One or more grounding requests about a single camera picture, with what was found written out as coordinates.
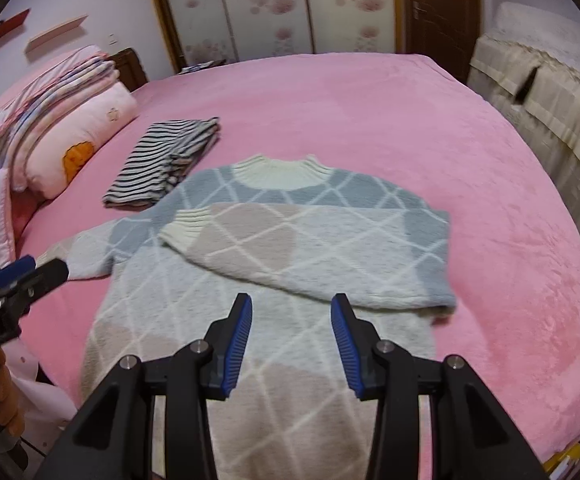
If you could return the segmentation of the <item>person's left hand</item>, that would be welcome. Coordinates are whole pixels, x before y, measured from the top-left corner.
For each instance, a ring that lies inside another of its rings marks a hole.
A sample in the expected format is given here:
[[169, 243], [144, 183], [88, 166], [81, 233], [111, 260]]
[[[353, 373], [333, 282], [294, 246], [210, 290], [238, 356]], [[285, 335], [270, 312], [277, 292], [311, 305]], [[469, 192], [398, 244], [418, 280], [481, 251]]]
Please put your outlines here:
[[19, 406], [19, 396], [14, 388], [10, 371], [6, 364], [6, 355], [0, 348], [0, 426], [10, 436], [20, 438], [25, 430], [23, 412]]

